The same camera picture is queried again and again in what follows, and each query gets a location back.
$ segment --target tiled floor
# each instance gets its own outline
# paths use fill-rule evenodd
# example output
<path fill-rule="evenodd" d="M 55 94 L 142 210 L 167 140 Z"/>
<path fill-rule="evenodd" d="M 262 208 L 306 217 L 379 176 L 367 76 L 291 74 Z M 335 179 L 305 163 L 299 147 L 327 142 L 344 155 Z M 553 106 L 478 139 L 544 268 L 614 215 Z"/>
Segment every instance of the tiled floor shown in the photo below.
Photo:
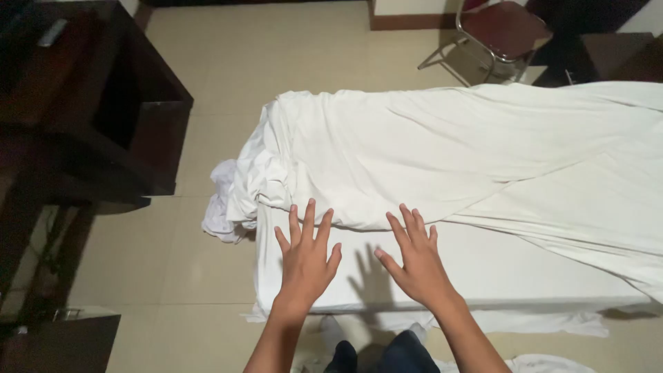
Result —
<path fill-rule="evenodd" d="M 147 35 L 196 99 L 176 196 L 97 218 L 70 304 L 122 314 L 109 372 L 240 372 L 263 327 L 239 316 L 255 299 L 255 250 L 248 240 L 223 244 L 200 229 L 214 165 L 237 156 L 261 106 L 281 92 L 460 83 L 440 66 L 416 69 L 439 31 L 371 33 L 364 1 L 158 9 Z M 320 351 L 316 320 L 307 322 L 298 358 Z M 660 319 L 607 323 L 610 338 L 490 338 L 505 358 L 557 354 L 599 372 L 663 366 Z M 355 346 L 375 337 L 361 325 L 348 330 Z M 438 329 L 427 346 L 433 357 L 451 358 Z"/>

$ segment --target maroon chair seat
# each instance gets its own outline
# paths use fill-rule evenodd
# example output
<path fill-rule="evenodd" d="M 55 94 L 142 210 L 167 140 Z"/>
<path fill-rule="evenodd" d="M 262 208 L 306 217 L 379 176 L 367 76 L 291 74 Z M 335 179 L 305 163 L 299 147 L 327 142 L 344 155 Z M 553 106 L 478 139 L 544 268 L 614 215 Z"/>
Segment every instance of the maroon chair seat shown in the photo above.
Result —
<path fill-rule="evenodd" d="M 543 21 L 513 1 L 467 15 L 462 27 L 504 60 L 516 60 L 534 49 L 537 40 L 552 37 Z"/>

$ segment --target jeans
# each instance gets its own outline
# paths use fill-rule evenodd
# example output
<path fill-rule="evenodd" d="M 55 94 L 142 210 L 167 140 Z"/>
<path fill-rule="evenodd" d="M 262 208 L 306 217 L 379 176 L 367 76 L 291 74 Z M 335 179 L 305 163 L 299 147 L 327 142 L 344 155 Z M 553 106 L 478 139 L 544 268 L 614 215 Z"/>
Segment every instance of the jeans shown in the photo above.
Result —
<path fill-rule="evenodd" d="M 336 345 L 336 352 L 324 373 L 356 372 L 357 352 L 350 342 L 342 340 Z M 371 372 L 440 373 L 440 369 L 416 335 L 412 331 L 404 331 L 389 343 Z"/>

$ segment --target hand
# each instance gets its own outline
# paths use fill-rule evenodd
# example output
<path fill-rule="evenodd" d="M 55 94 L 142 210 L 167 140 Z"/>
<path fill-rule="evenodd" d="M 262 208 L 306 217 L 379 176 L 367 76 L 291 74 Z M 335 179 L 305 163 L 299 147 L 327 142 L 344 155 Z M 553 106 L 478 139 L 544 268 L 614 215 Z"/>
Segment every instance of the hand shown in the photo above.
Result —
<path fill-rule="evenodd" d="M 438 255 L 438 231 L 433 225 L 430 235 L 426 234 L 424 219 L 417 209 L 410 212 L 401 204 L 400 212 L 407 232 L 390 212 L 387 220 L 400 246 L 403 267 L 381 249 L 375 250 L 375 256 L 410 298 L 433 311 L 450 297 L 458 297 Z"/>
<path fill-rule="evenodd" d="M 330 208 L 322 217 L 314 240 L 315 214 L 316 201 L 311 198 L 306 206 L 304 225 L 300 230 L 297 206 L 293 204 L 290 207 L 290 242 L 279 227 L 274 228 L 276 240 L 283 253 L 283 281 L 274 304 L 297 313 L 308 312 L 313 302 L 332 282 L 341 262 L 340 243 L 334 245 L 327 261 L 327 241 L 332 226 L 333 210 Z"/>

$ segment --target white sock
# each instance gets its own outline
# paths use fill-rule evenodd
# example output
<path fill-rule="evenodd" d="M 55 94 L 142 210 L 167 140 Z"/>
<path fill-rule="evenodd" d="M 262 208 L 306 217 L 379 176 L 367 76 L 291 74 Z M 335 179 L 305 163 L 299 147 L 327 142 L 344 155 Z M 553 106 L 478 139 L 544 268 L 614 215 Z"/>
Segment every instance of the white sock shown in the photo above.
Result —
<path fill-rule="evenodd" d="M 421 326 L 420 323 L 414 323 L 410 325 L 408 330 L 412 331 L 414 335 L 416 335 L 416 338 L 421 342 L 421 344 L 424 344 L 426 342 L 426 334 L 428 333 L 424 327 Z"/>
<path fill-rule="evenodd" d="M 325 315 L 320 321 L 320 331 L 322 334 L 322 340 L 325 342 L 327 352 L 333 355 L 336 351 L 336 345 L 338 342 L 345 340 L 345 333 L 343 333 L 341 325 L 338 325 L 338 322 L 334 316 Z"/>

